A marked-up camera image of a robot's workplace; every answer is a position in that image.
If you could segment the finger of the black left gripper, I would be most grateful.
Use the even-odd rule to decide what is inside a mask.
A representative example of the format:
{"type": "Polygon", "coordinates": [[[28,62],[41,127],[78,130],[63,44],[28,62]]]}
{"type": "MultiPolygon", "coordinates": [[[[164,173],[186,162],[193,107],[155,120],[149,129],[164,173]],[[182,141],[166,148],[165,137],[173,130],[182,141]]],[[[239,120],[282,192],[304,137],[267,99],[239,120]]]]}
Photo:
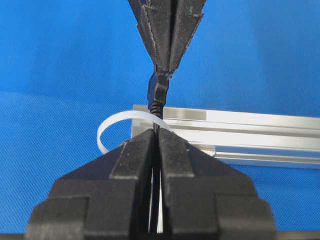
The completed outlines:
{"type": "Polygon", "coordinates": [[[130,0],[137,21],[137,30],[153,65],[154,71],[171,74],[171,0],[130,0]]]}
{"type": "Polygon", "coordinates": [[[204,0],[176,0],[170,42],[169,70],[175,71],[202,20],[204,0]]]}

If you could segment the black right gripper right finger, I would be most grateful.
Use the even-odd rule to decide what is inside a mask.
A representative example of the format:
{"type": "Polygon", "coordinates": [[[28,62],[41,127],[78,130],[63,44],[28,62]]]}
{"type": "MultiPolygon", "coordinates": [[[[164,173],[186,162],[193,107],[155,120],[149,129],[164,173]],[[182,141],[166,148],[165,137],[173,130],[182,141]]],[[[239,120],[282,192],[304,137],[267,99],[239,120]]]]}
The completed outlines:
{"type": "Polygon", "coordinates": [[[274,240],[275,220],[252,179],[173,132],[158,133],[168,240],[274,240]]]}

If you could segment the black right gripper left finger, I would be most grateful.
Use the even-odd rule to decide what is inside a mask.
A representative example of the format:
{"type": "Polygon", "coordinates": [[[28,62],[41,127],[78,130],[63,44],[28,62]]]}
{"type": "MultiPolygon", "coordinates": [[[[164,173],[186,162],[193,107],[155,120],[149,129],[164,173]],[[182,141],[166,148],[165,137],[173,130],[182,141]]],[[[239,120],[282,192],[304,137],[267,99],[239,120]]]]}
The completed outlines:
{"type": "Polygon", "coordinates": [[[27,240],[137,240],[149,230],[155,133],[148,129],[57,179],[27,240]]]}

